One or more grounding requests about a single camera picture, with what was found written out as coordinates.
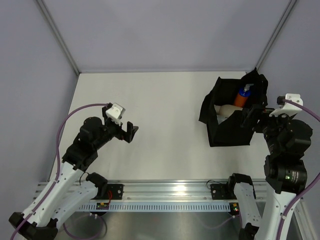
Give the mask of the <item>blue orange pump bottle back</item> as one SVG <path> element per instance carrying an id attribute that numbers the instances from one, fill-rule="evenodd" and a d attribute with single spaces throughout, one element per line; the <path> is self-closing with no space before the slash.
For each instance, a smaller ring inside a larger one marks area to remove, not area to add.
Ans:
<path id="1" fill-rule="evenodd" d="M 254 84 L 250 83 L 250 84 L 246 84 L 244 87 L 240 88 L 235 100 L 233 102 L 233 105 L 239 108 L 243 108 L 248 100 L 248 98 L 251 95 L 251 87 Z"/>

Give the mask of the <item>beige pump bottle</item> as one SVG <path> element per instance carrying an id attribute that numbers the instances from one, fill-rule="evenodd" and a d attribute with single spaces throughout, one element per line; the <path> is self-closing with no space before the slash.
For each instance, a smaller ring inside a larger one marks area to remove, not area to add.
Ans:
<path id="1" fill-rule="evenodd" d="M 216 114 L 219 116 L 223 116 L 225 118 L 230 117 L 235 111 L 242 111 L 242 107 L 230 105 L 230 104 L 225 104 L 225 105 L 215 105 L 214 109 L 216 111 Z"/>

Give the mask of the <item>black canvas bag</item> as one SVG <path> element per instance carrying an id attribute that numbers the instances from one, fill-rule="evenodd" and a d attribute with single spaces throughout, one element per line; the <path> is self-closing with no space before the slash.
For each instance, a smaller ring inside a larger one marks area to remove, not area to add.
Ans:
<path id="1" fill-rule="evenodd" d="M 253 104 L 268 105 L 267 89 L 268 80 L 257 69 L 245 74 L 242 78 L 218 77 L 213 89 L 205 96 L 199 121 L 206 125 L 208 142 L 210 147 L 247 146 L 254 134 L 254 128 L 240 126 L 242 111 L 236 110 L 221 124 L 218 124 L 215 105 L 232 105 L 241 88 L 246 84 L 253 84 L 250 88 L 251 95 L 244 108 L 250 108 Z"/>

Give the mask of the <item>clear bottle black cap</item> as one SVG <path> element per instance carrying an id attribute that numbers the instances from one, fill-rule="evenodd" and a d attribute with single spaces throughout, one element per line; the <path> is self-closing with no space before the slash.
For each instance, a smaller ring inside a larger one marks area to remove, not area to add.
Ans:
<path id="1" fill-rule="evenodd" d="M 220 125 L 222 122 L 226 121 L 228 118 L 222 115 L 217 115 L 217 123 Z"/>

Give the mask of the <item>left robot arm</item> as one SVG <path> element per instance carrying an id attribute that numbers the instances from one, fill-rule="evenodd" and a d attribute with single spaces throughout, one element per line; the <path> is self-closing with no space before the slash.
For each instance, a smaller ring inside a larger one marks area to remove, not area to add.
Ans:
<path id="1" fill-rule="evenodd" d="M 68 147 L 57 167 L 55 178 L 22 212 L 14 212 L 9 223 L 14 227 L 11 238 L 20 234 L 27 240 L 53 240 L 66 220 L 91 199 L 103 199 L 108 192 L 108 181 L 94 172 L 71 195 L 65 196 L 71 186 L 98 158 L 98 150 L 113 138 L 130 143 L 138 126 L 122 123 L 112 117 L 87 118 L 78 135 Z"/>

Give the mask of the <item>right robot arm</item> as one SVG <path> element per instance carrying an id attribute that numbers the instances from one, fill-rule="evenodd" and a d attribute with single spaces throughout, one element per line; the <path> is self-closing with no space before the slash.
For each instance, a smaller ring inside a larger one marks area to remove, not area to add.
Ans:
<path id="1" fill-rule="evenodd" d="M 253 128 L 262 132 L 269 154 L 264 162 L 266 203 L 260 215 L 250 176 L 233 173 L 226 184 L 228 196 L 237 199 L 242 227 L 240 240 L 285 240 L 297 203 L 306 192 L 307 170 L 302 160 L 311 145 L 312 128 L 294 116 L 301 101 L 285 100 L 277 109 L 265 109 Z"/>

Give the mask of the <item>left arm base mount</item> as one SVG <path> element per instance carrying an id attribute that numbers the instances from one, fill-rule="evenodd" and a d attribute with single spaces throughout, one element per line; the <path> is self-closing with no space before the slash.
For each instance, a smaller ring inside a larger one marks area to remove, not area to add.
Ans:
<path id="1" fill-rule="evenodd" d="M 98 188 L 95 200 L 122 200 L 123 199 L 123 184 L 106 184 Z"/>

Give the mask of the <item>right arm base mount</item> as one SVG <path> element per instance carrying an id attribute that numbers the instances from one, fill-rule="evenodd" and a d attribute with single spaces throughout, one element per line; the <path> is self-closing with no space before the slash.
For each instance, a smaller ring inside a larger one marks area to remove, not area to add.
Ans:
<path id="1" fill-rule="evenodd" d="M 236 200 L 227 183 L 213 183 L 210 185 L 212 200 Z"/>

